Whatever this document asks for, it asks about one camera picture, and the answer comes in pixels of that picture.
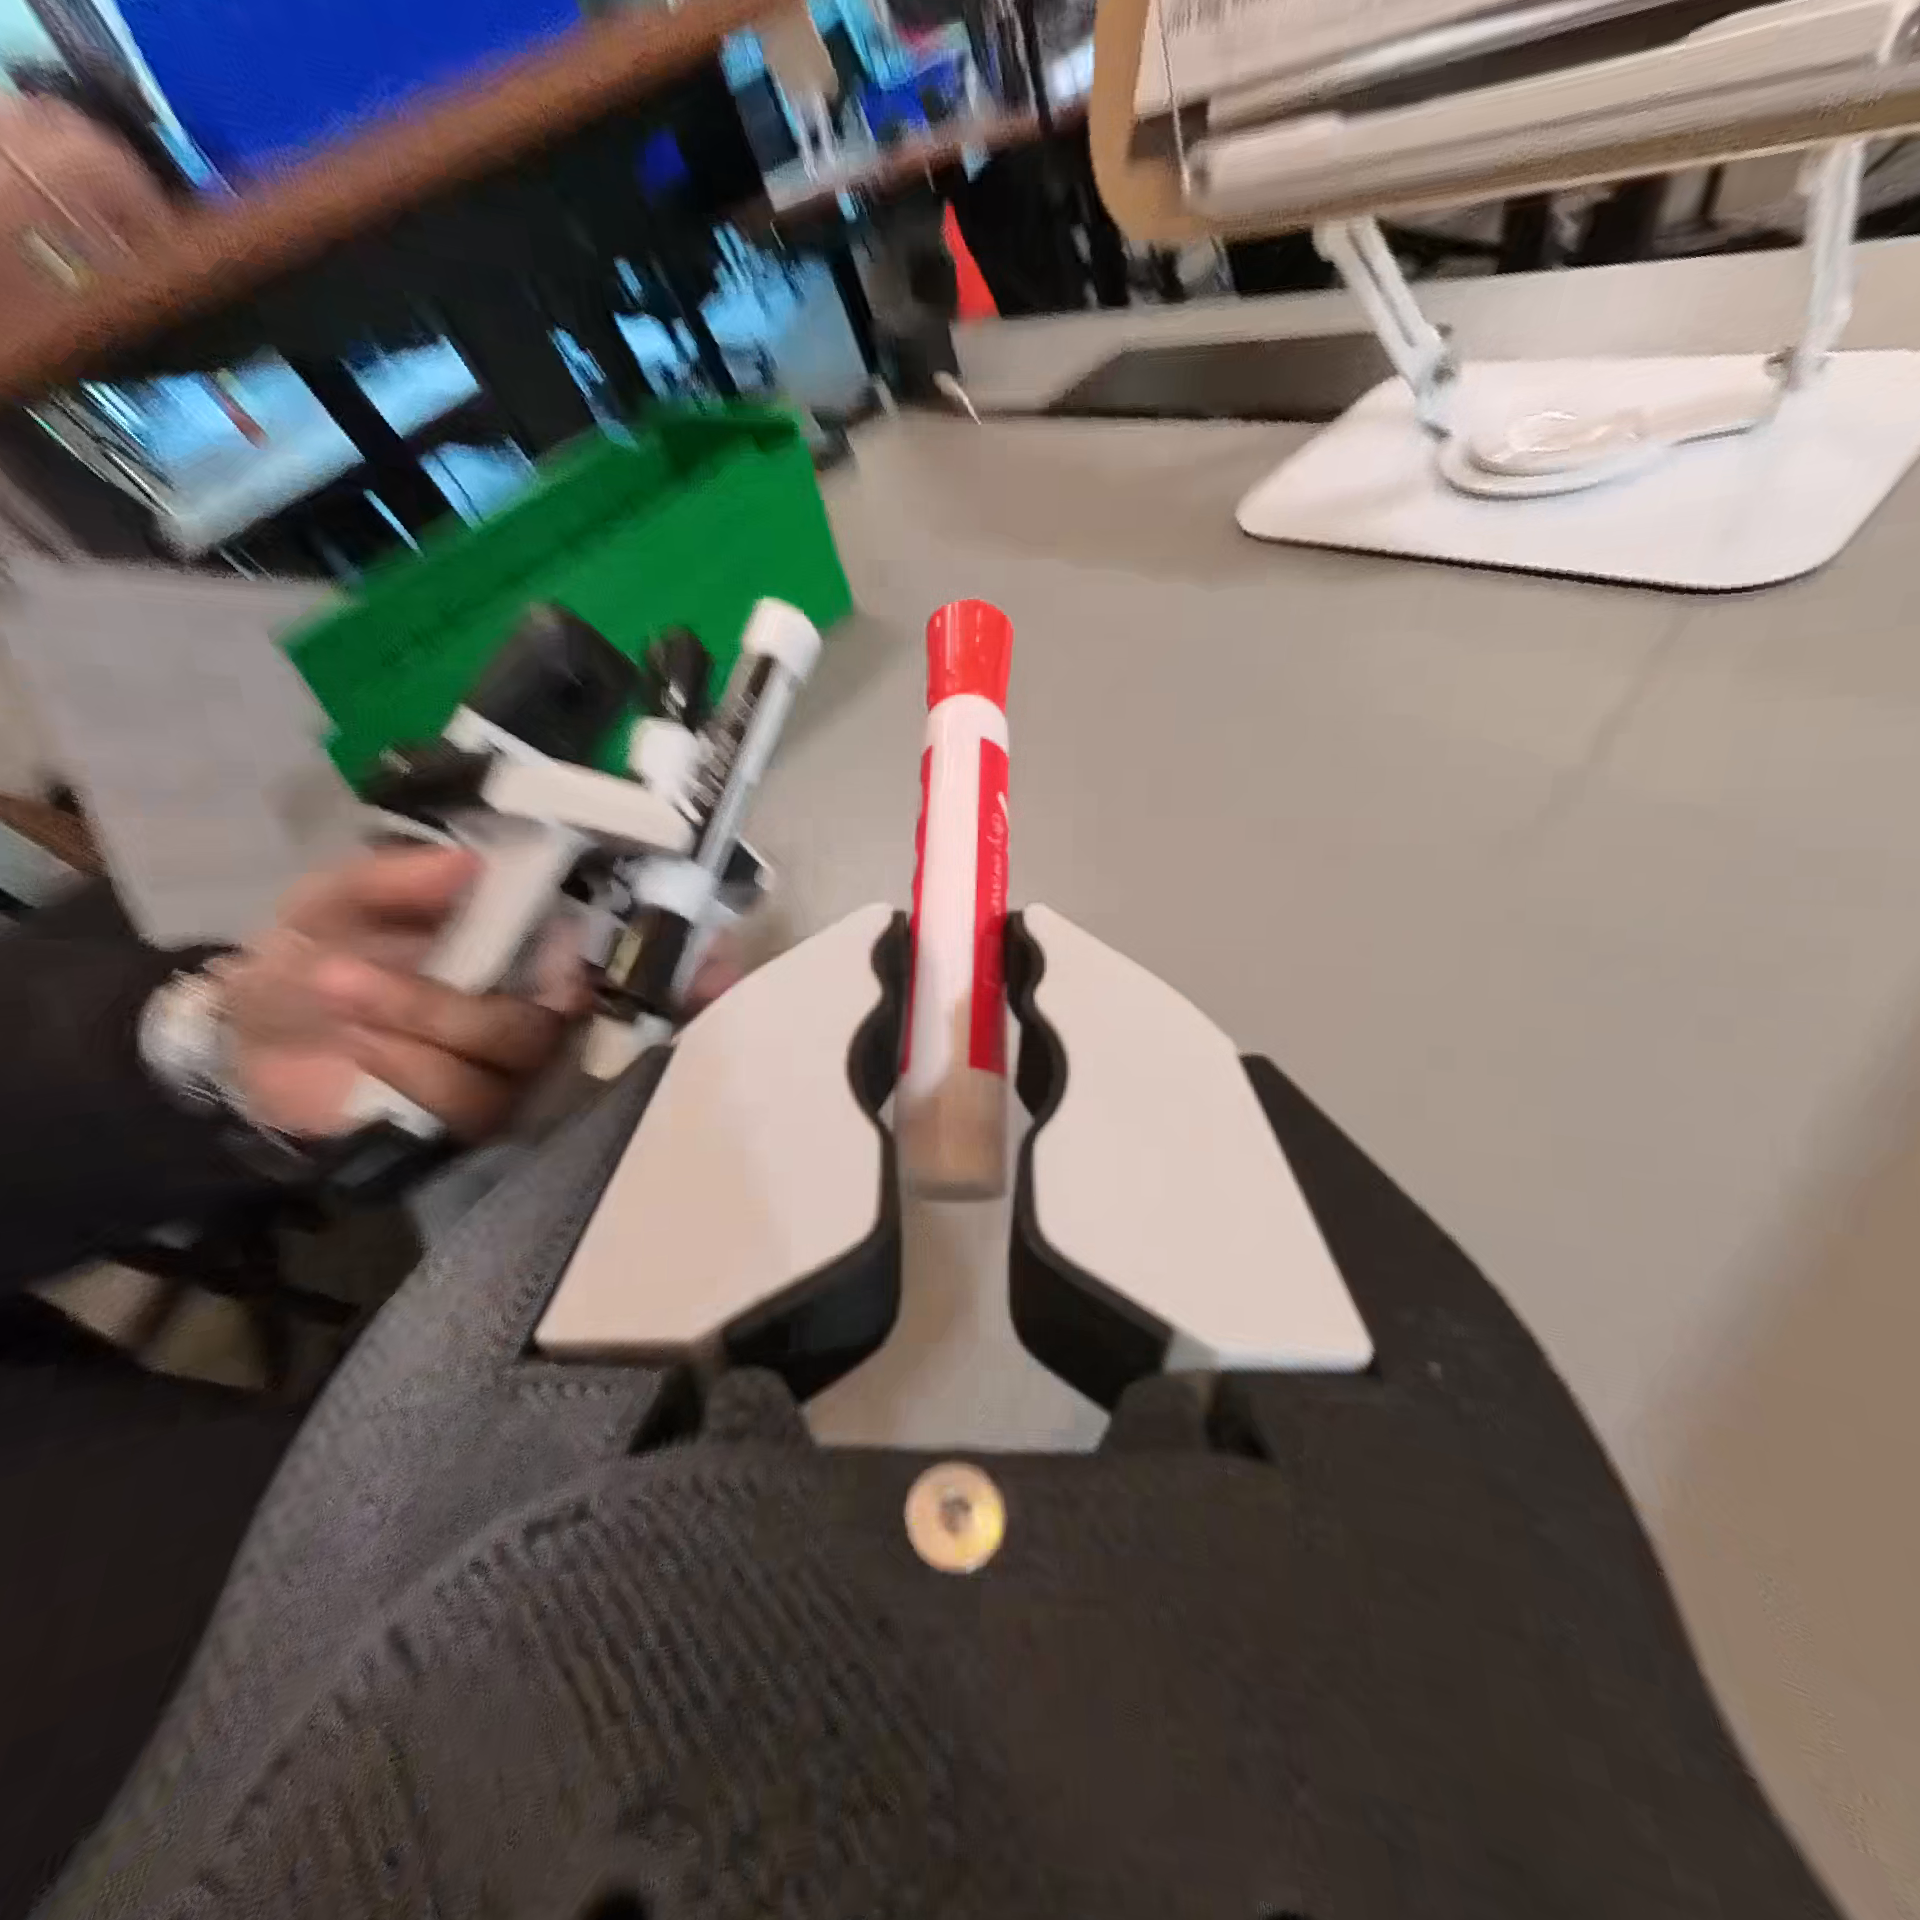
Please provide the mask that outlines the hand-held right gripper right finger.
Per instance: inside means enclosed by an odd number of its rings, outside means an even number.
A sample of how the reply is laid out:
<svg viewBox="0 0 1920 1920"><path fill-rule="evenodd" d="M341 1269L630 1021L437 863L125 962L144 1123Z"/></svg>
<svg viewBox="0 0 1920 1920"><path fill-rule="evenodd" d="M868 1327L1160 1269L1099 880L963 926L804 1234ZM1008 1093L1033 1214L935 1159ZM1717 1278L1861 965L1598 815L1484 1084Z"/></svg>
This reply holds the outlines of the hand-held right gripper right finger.
<svg viewBox="0 0 1920 1920"><path fill-rule="evenodd" d="M1053 1373L1366 1371L1375 1344L1229 1035L1048 906L1008 933L1022 1344Z"/></svg>

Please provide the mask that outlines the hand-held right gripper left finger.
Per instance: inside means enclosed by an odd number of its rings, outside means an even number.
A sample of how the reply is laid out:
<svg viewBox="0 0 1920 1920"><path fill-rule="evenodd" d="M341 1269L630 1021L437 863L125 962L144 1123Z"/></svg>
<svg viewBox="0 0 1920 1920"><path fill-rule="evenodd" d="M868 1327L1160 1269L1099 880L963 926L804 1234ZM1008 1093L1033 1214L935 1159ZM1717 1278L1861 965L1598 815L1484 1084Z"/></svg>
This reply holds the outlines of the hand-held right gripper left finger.
<svg viewBox="0 0 1920 1920"><path fill-rule="evenodd" d="M534 1326L547 1359L843 1379L900 1304L904 919L868 902L707 1005Z"/></svg>

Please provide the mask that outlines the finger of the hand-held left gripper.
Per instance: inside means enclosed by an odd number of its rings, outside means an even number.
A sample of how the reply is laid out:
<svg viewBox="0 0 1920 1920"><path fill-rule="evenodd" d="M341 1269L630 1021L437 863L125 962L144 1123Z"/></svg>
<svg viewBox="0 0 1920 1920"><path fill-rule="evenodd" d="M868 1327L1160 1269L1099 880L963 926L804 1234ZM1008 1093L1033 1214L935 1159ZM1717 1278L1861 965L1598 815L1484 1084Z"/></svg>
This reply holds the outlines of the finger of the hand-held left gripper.
<svg viewBox="0 0 1920 1920"><path fill-rule="evenodd" d="M707 767L709 740L694 726L665 715L644 715L630 732L630 778L681 819L711 813Z"/></svg>
<svg viewBox="0 0 1920 1920"><path fill-rule="evenodd" d="M614 852L693 851L693 826L671 799L587 766L453 750L447 779L451 832L475 852L528 847L552 836Z"/></svg>

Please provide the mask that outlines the black dry erase marker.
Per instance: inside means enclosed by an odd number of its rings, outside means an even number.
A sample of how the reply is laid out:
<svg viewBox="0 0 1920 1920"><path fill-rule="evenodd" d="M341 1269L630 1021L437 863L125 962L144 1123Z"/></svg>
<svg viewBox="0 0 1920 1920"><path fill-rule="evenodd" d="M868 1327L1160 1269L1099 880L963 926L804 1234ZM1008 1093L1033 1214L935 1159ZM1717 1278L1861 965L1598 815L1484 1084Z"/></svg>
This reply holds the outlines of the black dry erase marker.
<svg viewBox="0 0 1920 1920"><path fill-rule="evenodd" d="M760 880L760 862L741 846L741 835L821 652L822 638L800 607L777 596L751 605L727 684L694 726L709 740L711 813L687 819L691 852L638 855L622 870L628 910L600 968L597 1008L604 1018L623 1023L681 1019L725 910L743 899L745 880Z"/></svg>

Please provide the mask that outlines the red dry erase marker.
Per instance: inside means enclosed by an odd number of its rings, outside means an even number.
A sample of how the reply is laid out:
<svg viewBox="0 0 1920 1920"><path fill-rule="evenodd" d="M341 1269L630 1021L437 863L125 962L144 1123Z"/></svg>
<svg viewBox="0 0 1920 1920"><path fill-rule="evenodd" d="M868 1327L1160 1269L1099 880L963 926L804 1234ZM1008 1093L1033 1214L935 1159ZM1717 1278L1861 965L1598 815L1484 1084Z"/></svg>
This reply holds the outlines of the red dry erase marker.
<svg viewBox="0 0 1920 1920"><path fill-rule="evenodd" d="M958 599L928 620L893 1126L902 1182L931 1203L997 1198L1009 1165L1012 652L1014 624L991 603Z"/></svg>

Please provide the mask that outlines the person's left forearm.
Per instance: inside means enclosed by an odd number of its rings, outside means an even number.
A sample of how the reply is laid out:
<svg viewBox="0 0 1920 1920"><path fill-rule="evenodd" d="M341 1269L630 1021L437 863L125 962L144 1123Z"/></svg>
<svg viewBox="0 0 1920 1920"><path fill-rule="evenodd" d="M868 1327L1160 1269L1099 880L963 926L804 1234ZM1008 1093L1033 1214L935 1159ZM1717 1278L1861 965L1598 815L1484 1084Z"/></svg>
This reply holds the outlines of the person's left forearm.
<svg viewBox="0 0 1920 1920"><path fill-rule="evenodd" d="M105 880L5 927L6 1293L304 1176L291 1142L171 1090L141 1053L152 997L214 955L141 940Z"/></svg>

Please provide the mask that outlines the person's left hand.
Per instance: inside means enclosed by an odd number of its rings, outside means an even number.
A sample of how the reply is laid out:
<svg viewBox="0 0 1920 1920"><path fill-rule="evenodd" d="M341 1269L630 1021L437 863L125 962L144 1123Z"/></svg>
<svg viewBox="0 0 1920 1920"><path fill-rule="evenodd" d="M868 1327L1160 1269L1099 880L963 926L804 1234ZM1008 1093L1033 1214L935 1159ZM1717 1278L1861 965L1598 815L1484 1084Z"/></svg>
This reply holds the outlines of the person's left hand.
<svg viewBox="0 0 1920 1920"><path fill-rule="evenodd" d="M249 1117L297 1139L341 1136L371 1079L457 1142L510 1126L591 995L557 933L518 995L424 976L472 878L472 855L457 847L359 852L307 876L275 923L214 966L227 1071Z"/></svg>

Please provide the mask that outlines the green plastic bin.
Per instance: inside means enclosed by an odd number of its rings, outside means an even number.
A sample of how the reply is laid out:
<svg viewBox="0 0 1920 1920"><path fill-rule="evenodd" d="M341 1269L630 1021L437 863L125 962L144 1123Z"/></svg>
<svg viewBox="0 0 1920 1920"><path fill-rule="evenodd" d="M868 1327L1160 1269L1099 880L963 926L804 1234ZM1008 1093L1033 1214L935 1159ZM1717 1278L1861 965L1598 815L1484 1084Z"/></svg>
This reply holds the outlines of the green plastic bin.
<svg viewBox="0 0 1920 1920"><path fill-rule="evenodd" d="M377 562L281 650L359 784L383 750L443 730L532 605L567 607L630 659L691 628L725 677L760 596L821 634L852 610L803 422L779 404L665 404L625 438L557 450L503 512Z"/></svg>

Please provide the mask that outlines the silver wristwatch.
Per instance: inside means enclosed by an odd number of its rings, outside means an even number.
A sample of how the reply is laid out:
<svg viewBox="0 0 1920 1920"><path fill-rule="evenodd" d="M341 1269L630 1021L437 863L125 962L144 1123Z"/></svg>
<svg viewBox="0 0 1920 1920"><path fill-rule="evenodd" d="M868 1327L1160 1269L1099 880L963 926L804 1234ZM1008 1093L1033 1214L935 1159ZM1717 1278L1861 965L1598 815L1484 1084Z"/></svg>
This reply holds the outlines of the silver wristwatch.
<svg viewBox="0 0 1920 1920"><path fill-rule="evenodd" d="M148 1079L180 1110L239 1130L254 1123L233 1068L223 962L168 974L141 1003L134 1046Z"/></svg>

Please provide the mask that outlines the blue panel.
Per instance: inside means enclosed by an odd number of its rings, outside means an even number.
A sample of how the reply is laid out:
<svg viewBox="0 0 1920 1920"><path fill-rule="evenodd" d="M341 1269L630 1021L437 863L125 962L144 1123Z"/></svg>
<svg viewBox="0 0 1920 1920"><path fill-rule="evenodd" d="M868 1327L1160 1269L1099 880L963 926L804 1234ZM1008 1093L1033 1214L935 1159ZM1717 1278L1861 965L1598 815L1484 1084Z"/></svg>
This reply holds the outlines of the blue panel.
<svg viewBox="0 0 1920 1920"><path fill-rule="evenodd" d="M542 53L575 2L125 2L136 58L207 170L236 183Z"/></svg>

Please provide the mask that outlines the tan wooden board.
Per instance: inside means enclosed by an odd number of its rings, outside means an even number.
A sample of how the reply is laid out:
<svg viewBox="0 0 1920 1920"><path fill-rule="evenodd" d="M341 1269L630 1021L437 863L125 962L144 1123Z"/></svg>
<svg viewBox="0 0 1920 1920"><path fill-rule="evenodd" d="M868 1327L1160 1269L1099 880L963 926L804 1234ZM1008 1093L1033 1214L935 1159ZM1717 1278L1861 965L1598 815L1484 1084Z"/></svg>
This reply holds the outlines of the tan wooden board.
<svg viewBox="0 0 1920 1920"><path fill-rule="evenodd" d="M1094 8L1094 76L1087 94L1087 150L1097 194L1120 235L1140 250L1176 250L1211 238L1188 205L1173 134L1136 154L1139 79L1163 61L1158 7L1102 2Z"/></svg>

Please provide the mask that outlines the white document stand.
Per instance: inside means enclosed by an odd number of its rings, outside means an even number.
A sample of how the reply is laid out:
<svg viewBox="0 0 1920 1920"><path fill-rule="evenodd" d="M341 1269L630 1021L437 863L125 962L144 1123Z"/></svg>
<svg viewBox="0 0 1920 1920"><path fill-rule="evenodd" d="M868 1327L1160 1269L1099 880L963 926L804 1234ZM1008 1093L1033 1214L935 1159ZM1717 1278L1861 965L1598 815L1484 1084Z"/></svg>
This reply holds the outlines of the white document stand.
<svg viewBox="0 0 1920 1920"><path fill-rule="evenodd" d="M1687 4L1491 53L1269 79L1173 107L1191 211L1312 227L1393 379L1237 507L1269 543L1739 591L1832 560L1916 466L1912 348L1844 350L1868 131L1916 92L1916 4ZM1806 306L1769 352L1471 358L1380 218L1614 155L1803 150Z"/></svg>

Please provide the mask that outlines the printed paper sheets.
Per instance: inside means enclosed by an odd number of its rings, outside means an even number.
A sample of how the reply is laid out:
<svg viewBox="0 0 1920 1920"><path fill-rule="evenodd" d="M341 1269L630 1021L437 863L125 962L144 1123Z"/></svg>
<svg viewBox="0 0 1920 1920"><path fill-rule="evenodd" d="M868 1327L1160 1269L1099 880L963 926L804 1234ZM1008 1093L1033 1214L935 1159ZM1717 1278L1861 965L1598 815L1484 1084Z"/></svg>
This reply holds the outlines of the printed paper sheets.
<svg viewBox="0 0 1920 1920"><path fill-rule="evenodd" d="M1155 116L1269 79L1320 79L1371 58L1465 58L1670 15L1670 2L1166 2L1148 4L1134 111Z"/></svg>

